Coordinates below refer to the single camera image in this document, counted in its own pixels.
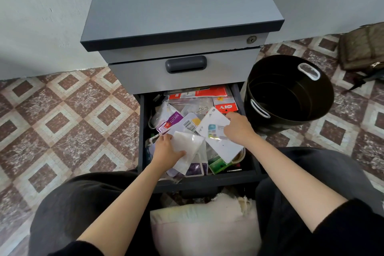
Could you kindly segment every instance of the floor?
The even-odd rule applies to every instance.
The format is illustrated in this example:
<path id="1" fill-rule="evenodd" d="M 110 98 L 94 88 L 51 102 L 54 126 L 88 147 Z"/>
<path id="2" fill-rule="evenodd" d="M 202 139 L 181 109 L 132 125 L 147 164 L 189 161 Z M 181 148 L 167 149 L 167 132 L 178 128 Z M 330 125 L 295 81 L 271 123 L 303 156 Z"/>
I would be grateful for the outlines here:
<path id="1" fill-rule="evenodd" d="M 338 66 L 338 39 L 327 35 L 263 47 L 257 59 L 303 57 L 335 89 L 326 116 L 266 140 L 348 154 L 384 192 L 384 84 L 368 82 L 343 94 L 355 74 Z M 26 255 L 36 208 L 68 178 L 136 166 L 139 113 L 108 67 L 0 81 L 0 255 Z"/>

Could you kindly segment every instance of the closed drawer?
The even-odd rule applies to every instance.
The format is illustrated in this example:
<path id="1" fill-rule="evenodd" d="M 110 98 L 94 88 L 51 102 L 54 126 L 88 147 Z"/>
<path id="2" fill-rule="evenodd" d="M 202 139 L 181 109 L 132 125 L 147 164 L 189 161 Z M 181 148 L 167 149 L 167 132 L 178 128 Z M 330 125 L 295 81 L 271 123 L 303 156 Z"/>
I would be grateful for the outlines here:
<path id="1" fill-rule="evenodd" d="M 128 93 L 139 94 L 245 81 L 259 52 L 260 48 L 252 48 L 207 54 L 204 70 L 183 73 L 168 73 L 168 59 L 110 64 L 109 67 Z"/>
<path id="2" fill-rule="evenodd" d="M 240 91 L 237 83 L 229 84 L 229 86 L 238 105 L 239 113 L 244 115 L 244 105 L 240 98 Z M 142 172 L 148 164 L 146 160 L 145 141 L 150 138 L 151 133 L 154 132 L 148 127 L 148 121 L 151 116 L 151 111 L 153 111 L 154 108 L 161 103 L 161 99 L 158 100 L 157 103 L 153 102 L 153 98 L 155 98 L 158 94 L 162 93 L 154 92 L 140 95 L 139 162 L 137 166 L 139 173 Z M 266 174 L 261 171 L 259 162 L 248 151 L 240 165 L 242 171 L 184 178 L 177 184 L 171 182 L 170 180 L 162 180 L 157 183 L 154 193 L 193 189 L 204 190 L 204 188 L 261 181 L 266 177 Z"/>
<path id="3" fill-rule="evenodd" d="M 255 42 L 248 44 L 247 40 L 256 36 Z M 99 51 L 104 60 L 110 63 L 130 62 L 137 60 L 158 59 L 196 53 L 218 52 L 223 50 L 244 49 L 264 45 L 268 33 L 255 35 L 239 35 L 207 40 L 193 40 L 171 44 L 150 45 L 116 50 Z"/>

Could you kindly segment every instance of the lock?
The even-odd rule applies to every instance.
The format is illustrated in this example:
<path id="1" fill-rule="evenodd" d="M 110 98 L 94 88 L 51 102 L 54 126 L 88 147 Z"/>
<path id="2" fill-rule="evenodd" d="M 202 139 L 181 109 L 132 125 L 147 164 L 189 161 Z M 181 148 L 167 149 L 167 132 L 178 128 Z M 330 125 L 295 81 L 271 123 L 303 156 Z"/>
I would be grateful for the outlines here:
<path id="1" fill-rule="evenodd" d="M 256 42 L 256 40 L 257 36 L 251 35 L 249 38 L 247 38 L 247 44 L 253 44 L 254 42 Z"/>

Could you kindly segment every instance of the hand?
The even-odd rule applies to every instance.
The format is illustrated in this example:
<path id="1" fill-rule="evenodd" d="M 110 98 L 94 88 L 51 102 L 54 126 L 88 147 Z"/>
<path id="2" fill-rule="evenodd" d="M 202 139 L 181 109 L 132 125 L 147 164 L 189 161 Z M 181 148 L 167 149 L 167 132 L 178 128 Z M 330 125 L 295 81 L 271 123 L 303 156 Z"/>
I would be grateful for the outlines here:
<path id="1" fill-rule="evenodd" d="M 170 142 L 171 139 L 171 135 L 165 134 L 156 141 L 151 164 L 156 165 L 161 174 L 175 166 L 176 162 L 186 154 L 185 151 L 175 152 Z"/>
<path id="2" fill-rule="evenodd" d="M 255 137 L 258 137 L 246 116 L 236 112 L 229 112 L 226 114 L 226 118 L 231 123 L 224 127 L 224 134 L 232 142 L 247 148 L 247 144 L 252 142 Z"/>

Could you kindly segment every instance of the brown bag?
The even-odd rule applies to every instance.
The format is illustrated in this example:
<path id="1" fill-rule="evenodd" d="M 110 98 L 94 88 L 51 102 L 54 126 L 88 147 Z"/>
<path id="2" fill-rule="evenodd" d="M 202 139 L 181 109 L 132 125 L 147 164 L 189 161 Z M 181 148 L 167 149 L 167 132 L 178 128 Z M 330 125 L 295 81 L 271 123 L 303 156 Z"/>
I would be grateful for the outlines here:
<path id="1" fill-rule="evenodd" d="M 384 22 L 363 25 L 339 40 L 339 62 L 343 70 L 363 70 L 375 64 L 384 67 Z"/>

